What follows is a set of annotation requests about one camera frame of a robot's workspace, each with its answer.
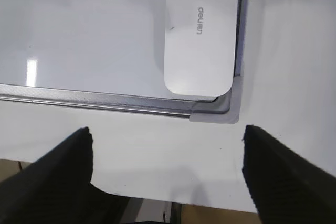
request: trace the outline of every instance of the floor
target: floor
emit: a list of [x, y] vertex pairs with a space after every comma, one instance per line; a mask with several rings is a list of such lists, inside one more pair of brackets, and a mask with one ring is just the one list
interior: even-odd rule
[[[25, 169], [30, 163], [0, 159], [0, 182]], [[210, 207], [183, 205], [181, 224], [261, 224], [257, 214]]]

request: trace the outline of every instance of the deli logo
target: deli logo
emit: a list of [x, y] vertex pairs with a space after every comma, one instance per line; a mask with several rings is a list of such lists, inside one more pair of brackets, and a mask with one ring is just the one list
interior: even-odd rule
[[204, 23], [204, 8], [198, 8], [198, 19], [197, 19], [197, 34], [202, 35]]

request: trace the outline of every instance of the white table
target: white table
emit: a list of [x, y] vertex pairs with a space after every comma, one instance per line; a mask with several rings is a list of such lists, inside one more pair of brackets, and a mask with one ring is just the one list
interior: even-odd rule
[[0, 102], [0, 157], [35, 161], [87, 125], [100, 189], [255, 211], [241, 173], [246, 124], [336, 175], [335, 16], [334, 0], [249, 0], [235, 125]]

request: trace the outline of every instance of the white surface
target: white surface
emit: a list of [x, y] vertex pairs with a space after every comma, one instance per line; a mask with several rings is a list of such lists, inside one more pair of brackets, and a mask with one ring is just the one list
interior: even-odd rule
[[164, 80], [176, 94], [218, 97], [232, 87], [238, 0], [167, 0]]
[[249, 0], [238, 124], [0, 102], [0, 157], [35, 161], [88, 125], [102, 190], [255, 211], [241, 173], [246, 124], [336, 175], [335, 15], [334, 0]]
[[181, 98], [163, 78], [165, 0], [0, 3], [0, 83]]

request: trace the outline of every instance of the gray corner piece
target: gray corner piece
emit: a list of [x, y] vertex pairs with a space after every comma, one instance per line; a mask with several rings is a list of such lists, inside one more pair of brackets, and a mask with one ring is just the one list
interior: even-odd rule
[[240, 106], [242, 103], [243, 77], [236, 76], [232, 89], [225, 95], [209, 103], [208, 108], [211, 113], [201, 113], [198, 111], [198, 104], [193, 108], [189, 117], [191, 122], [206, 123], [227, 123], [235, 124], [239, 121]]

